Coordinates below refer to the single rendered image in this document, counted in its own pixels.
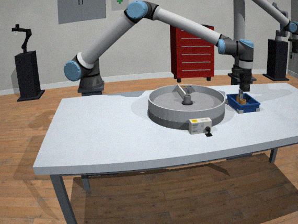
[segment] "white control box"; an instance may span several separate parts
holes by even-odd
[[[190,119],[188,131],[192,135],[207,133],[207,131],[205,130],[206,127],[210,127],[210,131],[211,131],[212,120],[209,117]]]

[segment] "circular tray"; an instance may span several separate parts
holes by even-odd
[[[190,94],[192,105],[183,105]],[[154,90],[148,99],[149,118],[164,127],[188,130],[189,119],[209,117],[212,126],[224,119],[225,96],[212,88],[199,85],[172,85]]]

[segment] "table leg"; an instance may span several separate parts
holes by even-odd
[[[82,177],[84,190],[89,191],[90,190],[90,183],[89,183],[89,180],[88,180],[88,176],[82,175],[81,177]]]
[[[271,149],[270,158],[269,158],[269,162],[270,163],[274,163],[275,162],[277,150],[278,150],[278,148]]]
[[[67,224],[77,224],[61,175],[50,175],[62,213]]]

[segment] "red tool cabinet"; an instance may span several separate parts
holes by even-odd
[[[214,77],[214,45],[186,31],[170,26],[171,72],[181,78]]]

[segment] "blue joint cap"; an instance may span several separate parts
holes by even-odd
[[[297,26],[298,26],[297,22],[291,22],[290,25],[289,25],[289,32],[296,32],[297,31]]]
[[[250,40],[240,39],[239,42],[243,43],[244,45],[246,45],[250,48],[254,48],[254,43]]]
[[[81,78],[82,72],[79,65],[74,61],[68,61],[64,66],[64,74],[70,81],[77,81]]]
[[[141,19],[148,12],[148,6],[143,1],[133,1],[127,6],[126,13],[130,18]]]
[[[219,54],[224,54],[225,53],[225,43],[224,43],[224,40],[220,39],[217,42],[217,47],[218,47],[218,50],[219,50]]]

